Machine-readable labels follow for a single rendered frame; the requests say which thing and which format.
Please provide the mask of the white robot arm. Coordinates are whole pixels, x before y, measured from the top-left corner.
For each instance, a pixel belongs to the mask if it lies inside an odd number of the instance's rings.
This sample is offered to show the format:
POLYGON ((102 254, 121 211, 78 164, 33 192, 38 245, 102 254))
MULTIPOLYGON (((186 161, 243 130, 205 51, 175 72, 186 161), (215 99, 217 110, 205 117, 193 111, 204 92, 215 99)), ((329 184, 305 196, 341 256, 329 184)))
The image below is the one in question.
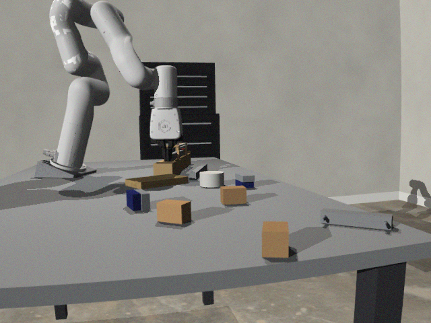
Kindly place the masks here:
POLYGON ((69 86, 58 149, 44 149, 43 154, 52 157, 50 163, 57 168, 82 172, 86 170, 83 161, 94 106, 108 101, 110 89, 99 58, 85 49, 75 23, 99 30, 130 86, 154 89, 150 106, 178 107, 177 70, 170 65, 155 69, 144 66, 133 48, 133 37, 124 24, 123 13, 107 1, 91 4, 86 0, 54 0, 49 18, 65 70, 80 77, 69 86))

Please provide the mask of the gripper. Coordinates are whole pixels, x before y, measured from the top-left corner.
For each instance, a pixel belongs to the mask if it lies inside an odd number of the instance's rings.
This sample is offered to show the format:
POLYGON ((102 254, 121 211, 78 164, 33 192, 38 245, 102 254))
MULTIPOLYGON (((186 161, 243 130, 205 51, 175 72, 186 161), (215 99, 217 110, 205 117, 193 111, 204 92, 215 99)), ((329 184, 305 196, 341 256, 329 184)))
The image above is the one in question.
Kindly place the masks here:
POLYGON ((150 137, 151 143, 158 144, 161 147, 162 159, 164 159, 165 162, 169 162, 172 159, 172 148, 177 143, 183 142, 183 126, 180 108, 155 107, 152 109, 150 137), (165 139, 169 139, 168 148, 165 139))

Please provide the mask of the tan wooden block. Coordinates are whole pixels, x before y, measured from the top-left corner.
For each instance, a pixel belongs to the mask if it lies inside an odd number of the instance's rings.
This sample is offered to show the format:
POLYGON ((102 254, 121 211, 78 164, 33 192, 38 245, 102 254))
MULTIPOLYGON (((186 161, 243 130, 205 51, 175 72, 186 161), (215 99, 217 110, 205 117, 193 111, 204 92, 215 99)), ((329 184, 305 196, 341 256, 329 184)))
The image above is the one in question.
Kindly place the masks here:
POLYGON ((221 186, 220 200, 223 205, 245 204, 246 187, 244 186, 221 186))
POLYGON ((288 258, 289 229, 287 221, 264 221, 262 257, 288 258))
POLYGON ((157 204, 157 221, 184 224, 191 220, 191 202, 169 200, 157 204))

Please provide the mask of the white short cylinder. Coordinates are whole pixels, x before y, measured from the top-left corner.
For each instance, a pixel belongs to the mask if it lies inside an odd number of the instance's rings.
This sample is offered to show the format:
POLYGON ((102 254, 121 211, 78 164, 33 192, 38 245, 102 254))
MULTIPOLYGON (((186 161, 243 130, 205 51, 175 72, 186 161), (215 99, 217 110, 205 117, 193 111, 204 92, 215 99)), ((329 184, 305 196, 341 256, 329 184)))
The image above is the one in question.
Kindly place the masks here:
POLYGON ((221 187, 224 186, 224 172, 204 171, 199 173, 200 186, 202 187, 221 187))

